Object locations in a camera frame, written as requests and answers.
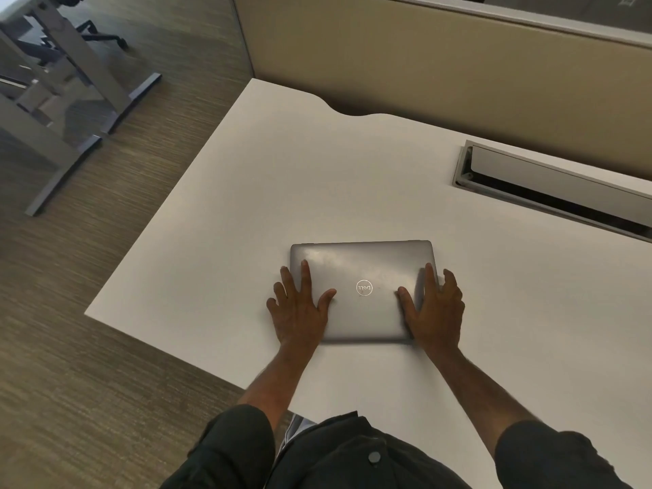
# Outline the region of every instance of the black shirt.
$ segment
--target black shirt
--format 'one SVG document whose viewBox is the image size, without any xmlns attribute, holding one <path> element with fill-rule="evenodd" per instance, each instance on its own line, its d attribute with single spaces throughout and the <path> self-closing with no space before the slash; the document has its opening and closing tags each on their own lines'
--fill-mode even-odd
<svg viewBox="0 0 652 489">
<path fill-rule="evenodd" d="M 509 427 L 498 440 L 495 466 L 505 489 L 631 489 L 589 439 L 557 432 L 542 422 Z M 455 472 L 374 429 L 356 412 L 306 429 L 274 461 L 269 421 L 249 405 L 210 421 L 188 459 L 161 489 L 263 487 L 470 489 Z"/>
</svg>

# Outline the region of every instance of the shirt button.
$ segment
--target shirt button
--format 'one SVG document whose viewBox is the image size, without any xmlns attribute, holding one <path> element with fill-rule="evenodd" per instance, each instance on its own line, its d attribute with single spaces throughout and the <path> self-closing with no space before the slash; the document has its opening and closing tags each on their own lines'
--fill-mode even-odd
<svg viewBox="0 0 652 489">
<path fill-rule="evenodd" d="M 369 463 L 376 464 L 380 461 L 380 453 L 377 451 L 372 451 L 369 453 Z"/>
</svg>

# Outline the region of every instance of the laptop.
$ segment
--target laptop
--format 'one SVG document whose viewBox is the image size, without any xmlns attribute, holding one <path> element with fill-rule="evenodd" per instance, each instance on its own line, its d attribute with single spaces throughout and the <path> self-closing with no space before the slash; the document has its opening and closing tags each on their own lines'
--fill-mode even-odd
<svg viewBox="0 0 652 489">
<path fill-rule="evenodd" d="M 426 263 L 435 268 L 430 241 L 293 245 L 289 269 L 297 288 L 304 259 L 310 265 L 315 304 L 324 291 L 337 290 L 324 342 L 412 342 L 396 290 L 407 288 L 421 309 Z"/>
</svg>

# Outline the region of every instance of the beige partition wall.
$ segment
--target beige partition wall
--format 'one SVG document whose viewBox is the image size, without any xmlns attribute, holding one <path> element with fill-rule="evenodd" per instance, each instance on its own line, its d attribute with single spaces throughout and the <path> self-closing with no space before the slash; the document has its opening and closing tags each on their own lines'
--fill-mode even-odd
<svg viewBox="0 0 652 489">
<path fill-rule="evenodd" d="M 395 0 L 234 0 L 255 76 L 652 180 L 652 49 Z"/>
</svg>

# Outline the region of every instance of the floor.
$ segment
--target floor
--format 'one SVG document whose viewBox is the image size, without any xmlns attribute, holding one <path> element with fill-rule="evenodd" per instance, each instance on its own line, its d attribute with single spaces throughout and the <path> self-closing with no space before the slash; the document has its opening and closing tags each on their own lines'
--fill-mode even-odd
<svg viewBox="0 0 652 489">
<path fill-rule="evenodd" d="M 48 165 L 0 135 L 0 489 L 155 488 L 240 390 L 83 313 L 249 80 L 228 0 L 67 12 L 125 85 L 163 81 L 37 218 Z M 86 103 L 71 121 L 93 128 Z"/>
</svg>

